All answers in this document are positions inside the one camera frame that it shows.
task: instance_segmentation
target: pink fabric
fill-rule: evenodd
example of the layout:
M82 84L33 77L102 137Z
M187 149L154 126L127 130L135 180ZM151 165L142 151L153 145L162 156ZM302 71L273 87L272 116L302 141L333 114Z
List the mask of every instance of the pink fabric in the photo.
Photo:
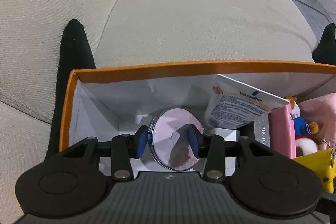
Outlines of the pink fabric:
M294 122L290 118L291 104L271 112L271 148L294 159L296 157Z
M317 134L310 137L315 140L326 140L334 146L336 143L336 93L310 99L298 105L301 116L307 122L317 122L319 125Z

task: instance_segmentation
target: metal screw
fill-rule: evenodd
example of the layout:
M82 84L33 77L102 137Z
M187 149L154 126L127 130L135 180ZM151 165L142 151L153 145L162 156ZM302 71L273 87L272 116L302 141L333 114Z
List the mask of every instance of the metal screw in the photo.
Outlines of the metal screw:
M118 170L114 173L114 176L118 179L126 179L131 175L127 170Z
M223 176L223 173L218 170L211 170L207 172L207 177L211 179L219 179Z

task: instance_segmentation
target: black sock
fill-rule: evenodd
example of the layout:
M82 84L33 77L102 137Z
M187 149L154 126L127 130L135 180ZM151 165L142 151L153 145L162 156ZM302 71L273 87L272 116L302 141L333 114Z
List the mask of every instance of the black sock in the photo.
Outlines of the black sock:
M73 69L95 68L95 61L86 38L84 27L77 19L72 19L64 28L60 45L55 109L51 122L46 159L58 153L63 103L70 72Z
M315 63L336 65L335 28L334 23L325 27L319 45L311 53Z

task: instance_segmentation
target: blue plush clothing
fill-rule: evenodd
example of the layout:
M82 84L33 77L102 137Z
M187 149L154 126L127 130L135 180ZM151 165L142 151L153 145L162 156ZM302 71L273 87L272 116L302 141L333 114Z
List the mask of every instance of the blue plush clothing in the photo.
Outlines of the blue plush clothing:
M308 127L309 125L301 116L294 119L295 136L310 135L311 133L309 132Z

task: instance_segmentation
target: white fluffy pompom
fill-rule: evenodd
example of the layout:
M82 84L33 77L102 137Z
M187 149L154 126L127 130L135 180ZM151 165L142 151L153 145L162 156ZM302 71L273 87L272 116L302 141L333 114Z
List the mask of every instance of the white fluffy pompom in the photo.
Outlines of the white fluffy pompom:
M299 147L302 150L303 155L309 155L318 151L316 143L314 143L314 141L310 138L300 138L298 140L295 140L295 146L296 148Z

